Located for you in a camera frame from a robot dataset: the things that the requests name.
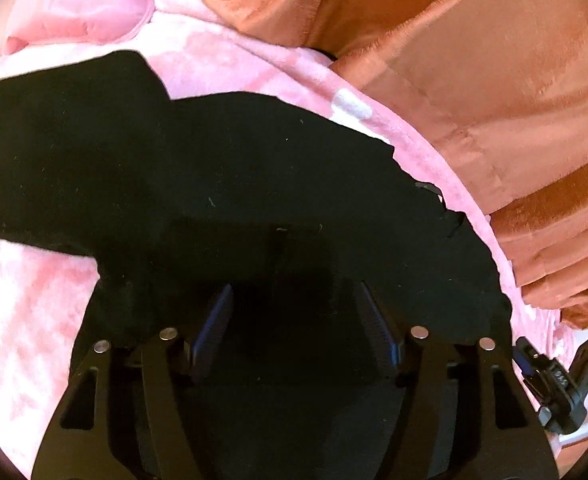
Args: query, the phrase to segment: orange velvet fabric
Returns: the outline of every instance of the orange velvet fabric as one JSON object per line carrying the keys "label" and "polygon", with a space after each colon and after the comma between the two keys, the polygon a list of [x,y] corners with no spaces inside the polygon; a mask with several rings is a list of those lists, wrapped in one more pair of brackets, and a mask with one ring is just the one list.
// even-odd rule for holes
{"label": "orange velvet fabric", "polygon": [[332,68],[439,150],[525,300],[588,327],[588,0],[204,0]]}

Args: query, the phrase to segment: pink fleece blanket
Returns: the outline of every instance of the pink fleece blanket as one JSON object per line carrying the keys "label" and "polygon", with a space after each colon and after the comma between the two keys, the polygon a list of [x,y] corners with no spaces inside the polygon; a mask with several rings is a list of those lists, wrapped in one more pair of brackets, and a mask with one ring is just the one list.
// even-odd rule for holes
{"label": "pink fleece blanket", "polygon": [[[514,307],[514,339],[526,335],[539,350],[570,363],[573,333],[558,312],[523,303],[488,220],[445,160],[409,124],[329,70],[321,54],[246,38],[200,0],[155,0],[151,21],[131,41],[28,46],[0,57],[0,78],[117,49],[139,51],[174,99],[238,90],[269,94],[391,143],[401,168],[442,189],[447,206],[465,212],[491,249]],[[90,258],[0,240],[0,447],[28,478],[65,390],[74,338],[97,279]]]}

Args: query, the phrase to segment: metal screw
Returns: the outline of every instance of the metal screw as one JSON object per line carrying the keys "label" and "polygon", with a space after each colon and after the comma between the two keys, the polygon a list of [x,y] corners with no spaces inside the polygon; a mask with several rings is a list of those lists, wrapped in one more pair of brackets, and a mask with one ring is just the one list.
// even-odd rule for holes
{"label": "metal screw", "polygon": [[100,341],[97,341],[96,343],[94,343],[94,351],[97,354],[103,354],[109,349],[110,349],[110,342],[107,341],[106,339],[101,339]]}
{"label": "metal screw", "polygon": [[494,348],[496,348],[496,341],[494,341],[491,337],[483,337],[478,342],[478,344],[480,345],[480,348],[487,350],[488,352],[491,352]]}
{"label": "metal screw", "polygon": [[159,336],[163,341],[171,341],[176,336],[178,336],[178,330],[176,330],[173,326],[170,326],[168,328],[162,329]]}
{"label": "metal screw", "polygon": [[429,330],[427,330],[423,326],[413,326],[411,327],[411,335],[413,335],[416,339],[426,339],[429,335]]}

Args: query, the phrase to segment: black fabric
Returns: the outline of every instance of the black fabric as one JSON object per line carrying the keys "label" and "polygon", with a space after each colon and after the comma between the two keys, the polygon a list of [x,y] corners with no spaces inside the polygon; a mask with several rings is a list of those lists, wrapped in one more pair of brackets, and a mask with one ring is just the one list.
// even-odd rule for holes
{"label": "black fabric", "polygon": [[0,81],[0,238],[98,261],[72,369],[97,339],[138,344],[235,285],[207,386],[182,394],[224,478],[373,476],[401,394],[346,280],[510,354],[490,251],[391,147],[267,96],[171,102],[133,52]]}

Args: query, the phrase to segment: white patch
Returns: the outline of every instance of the white patch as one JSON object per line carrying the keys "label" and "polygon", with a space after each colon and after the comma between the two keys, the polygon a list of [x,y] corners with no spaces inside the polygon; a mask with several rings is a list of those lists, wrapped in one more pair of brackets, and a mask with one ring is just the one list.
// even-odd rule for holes
{"label": "white patch", "polygon": [[332,115],[330,121],[342,126],[347,126],[352,130],[356,130],[369,137],[382,140],[387,144],[391,144],[389,140],[383,136],[380,136],[362,124],[360,121],[363,119],[369,119],[372,117],[372,108],[366,103],[363,103],[357,98],[352,92],[346,88],[341,88],[334,95],[331,101]]}
{"label": "white patch", "polygon": [[536,309],[531,307],[530,305],[525,305],[525,312],[529,316],[529,319],[532,321],[536,320]]}
{"label": "white patch", "polygon": [[555,357],[560,357],[561,355],[565,354],[565,341],[560,339],[554,348],[554,353],[552,354],[552,359]]}

